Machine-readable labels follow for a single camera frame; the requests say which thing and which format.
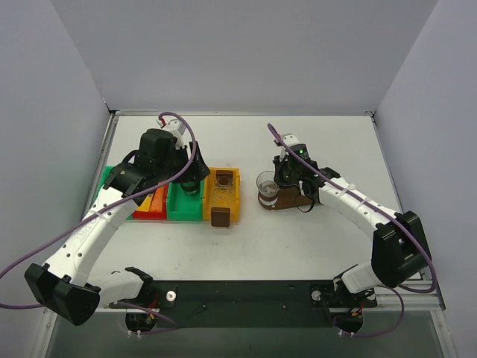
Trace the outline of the clear glass cup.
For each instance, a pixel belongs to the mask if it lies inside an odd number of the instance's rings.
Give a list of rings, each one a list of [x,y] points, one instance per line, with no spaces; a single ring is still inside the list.
[[[259,203],[267,208],[274,209],[278,201],[279,187],[274,181],[273,171],[264,171],[256,178]]]
[[[188,196],[194,196],[194,195],[197,195],[200,192],[200,181],[199,180],[184,182],[184,183],[181,183],[180,186],[181,186],[181,189]]]

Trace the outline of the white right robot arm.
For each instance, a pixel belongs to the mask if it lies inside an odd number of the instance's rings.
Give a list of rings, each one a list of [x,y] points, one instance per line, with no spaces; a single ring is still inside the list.
[[[419,216],[382,206],[359,192],[336,171],[319,168],[305,144],[281,145],[273,158],[279,192],[294,190],[293,202],[304,197],[314,207],[334,209],[371,241],[370,259],[353,264],[335,277],[338,288],[357,295],[377,286],[396,288],[424,268],[432,257]]]

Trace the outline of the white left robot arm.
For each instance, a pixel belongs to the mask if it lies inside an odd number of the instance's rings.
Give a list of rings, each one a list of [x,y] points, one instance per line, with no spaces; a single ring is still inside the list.
[[[139,148],[114,166],[105,179],[85,224],[42,265],[32,264],[25,280],[39,304],[75,326],[84,324],[103,304],[129,300],[137,307],[153,297],[152,276],[134,268],[92,279],[91,270],[119,227],[149,192],[174,183],[199,183],[209,174],[198,143],[181,145],[170,131],[149,129]]]

